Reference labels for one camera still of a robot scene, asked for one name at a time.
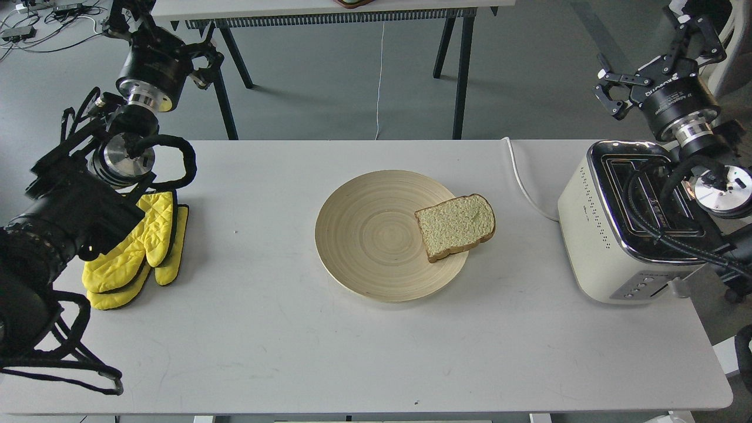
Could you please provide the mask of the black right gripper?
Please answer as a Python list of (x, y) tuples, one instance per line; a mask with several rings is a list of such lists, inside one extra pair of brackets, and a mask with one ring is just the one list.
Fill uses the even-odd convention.
[(726, 60), (718, 32), (730, 19), (728, 1), (671, 1), (664, 14), (675, 35), (668, 53), (657, 56), (634, 74), (615, 72), (603, 54), (599, 82), (593, 88), (607, 112), (623, 120), (640, 108), (656, 141), (668, 142), (674, 121), (700, 112), (709, 120), (720, 114), (714, 96), (697, 75), (699, 67)]

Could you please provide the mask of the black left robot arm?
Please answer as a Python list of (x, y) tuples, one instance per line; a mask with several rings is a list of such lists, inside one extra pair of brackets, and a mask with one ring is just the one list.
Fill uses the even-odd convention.
[(124, 39), (129, 55), (116, 93), (94, 88), (78, 110), (65, 110), (58, 145), (32, 167), (31, 206), (2, 227), (2, 373), (48, 382), (43, 368), (93, 371), (123, 393), (122, 373), (82, 343), (91, 306), (53, 282), (75, 257), (109, 253), (145, 218), (137, 201), (151, 190), (189, 185), (198, 171), (191, 144), (159, 134), (157, 114), (177, 107), (186, 79), (217, 84), (226, 131), (237, 136), (224, 89), (223, 54), (205, 39), (188, 45), (152, 17), (153, 1), (114, 1), (102, 29)]

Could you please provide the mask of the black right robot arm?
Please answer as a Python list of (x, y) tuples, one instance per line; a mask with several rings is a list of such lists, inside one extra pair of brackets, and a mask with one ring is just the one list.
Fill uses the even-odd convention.
[(663, 222), (648, 222), (635, 198), (637, 177), (648, 168), (632, 172), (619, 193), (626, 199), (626, 217), (636, 219), (653, 243), (709, 265), (726, 286), (726, 300), (739, 302), (750, 295), (750, 226), (723, 235), (710, 219), (750, 216), (750, 168), (736, 158), (744, 129), (736, 120), (719, 122), (717, 103), (717, 97), (750, 82), (750, 2), (676, 1), (663, 10), (673, 38), (664, 53), (632, 74), (610, 67), (607, 56), (623, 63), (622, 51), (596, 17), (583, 17), (600, 50), (602, 68), (593, 91), (615, 119), (641, 110), (656, 141), (672, 154), (656, 203), (666, 208), (682, 187), (700, 211), (699, 217), (662, 211), (662, 217), (702, 228), (712, 243), (691, 246), (669, 234)]

